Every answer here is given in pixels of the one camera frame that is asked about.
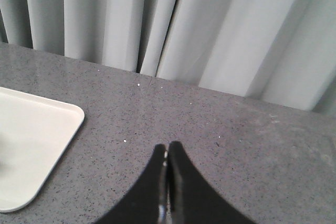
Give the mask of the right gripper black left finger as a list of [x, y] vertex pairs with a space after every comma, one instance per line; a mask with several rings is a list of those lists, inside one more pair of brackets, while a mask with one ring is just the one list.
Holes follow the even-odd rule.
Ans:
[[166, 223], [165, 145], [154, 147], [138, 180], [96, 223]]

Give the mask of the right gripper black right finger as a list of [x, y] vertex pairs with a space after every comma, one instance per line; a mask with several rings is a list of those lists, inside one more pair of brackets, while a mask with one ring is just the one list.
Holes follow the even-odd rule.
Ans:
[[168, 164], [173, 223], [253, 223], [211, 187], [181, 142], [170, 143]]

